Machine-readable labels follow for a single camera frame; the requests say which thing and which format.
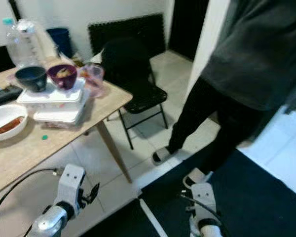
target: black foam mat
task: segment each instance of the black foam mat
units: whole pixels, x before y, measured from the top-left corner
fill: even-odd
[[[82,237],[96,236],[159,237],[137,199],[82,235]]]
[[[93,54],[99,53],[108,41],[120,37],[138,39],[150,57],[166,50],[162,13],[90,24],[88,31]]]
[[[143,189],[142,198],[170,237],[189,237],[189,203],[177,194],[183,177],[210,151],[209,145]],[[231,236],[296,237],[296,194],[239,151],[210,182]]]

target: plastic container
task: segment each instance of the plastic container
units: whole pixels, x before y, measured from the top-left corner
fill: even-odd
[[[58,45],[58,49],[67,57],[72,58],[73,50],[71,47],[69,30],[67,28],[51,28],[47,32]]]
[[[80,108],[85,80],[77,78],[70,90],[59,90],[57,86],[47,79],[46,89],[35,93],[25,89],[16,100],[29,110],[76,110]]]
[[[51,111],[37,111],[33,118],[43,126],[56,127],[56,128],[71,128],[77,125],[84,105],[89,98],[89,90],[83,90],[83,97],[76,110],[51,110]]]
[[[0,128],[18,117],[24,117],[23,120],[13,129],[0,134],[0,141],[9,139],[19,134],[26,126],[28,121],[28,112],[21,105],[2,105],[0,106]]]
[[[79,76],[85,78],[85,86],[90,90],[91,97],[101,97],[103,95],[104,70],[101,66],[92,63],[87,64],[79,69]]]

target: dark gray hoodie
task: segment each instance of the dark gray hoodie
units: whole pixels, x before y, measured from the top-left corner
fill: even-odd
[[[234,24],[202,77],[256,110],[281,105],[296,88],[296,0],[238,0]]]

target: chair leg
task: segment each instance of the chair leg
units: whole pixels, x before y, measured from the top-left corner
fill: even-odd
[[[120,120],[122,121],[122,124],[123,124],[124,130],[125,130],[125,133],[126,133],[126,136],[127,136],[127,140],[128,140],[128,142],[129,142],[129,145],[130,145],[130,149],[133,150],[133,149],[134,149],[134,147],[133,147],[133,143],[132,143],[132,141],[131,141],[131,139],[130,139],[130,136],[129,136],[128,130],[127,130],[126,125],[125,125],[125,121],[124,121],[124,119],[123,119],[123,116],[122,116],[122,113],[120,112],[120,110],[118,110],[118,114],[119,114]]]
[[[166,129],[168,129],[168,122],[167,122],[167,119],[166,119],[166,116],[164,114],[164,111],[163,111],[163,108],[162,108],[161,104],[160,104],[160,110],[161,110],[161,114],[162,114],[162,117],[163,117],[164,126],[165,126]]]

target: remote control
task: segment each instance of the remote control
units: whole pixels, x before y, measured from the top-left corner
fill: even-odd
[[[22,91],[23,89],[14,85],[9,85],[5,89],[0,90],[0,105],[11,100],[15,100],[16,98],[18,98]]]

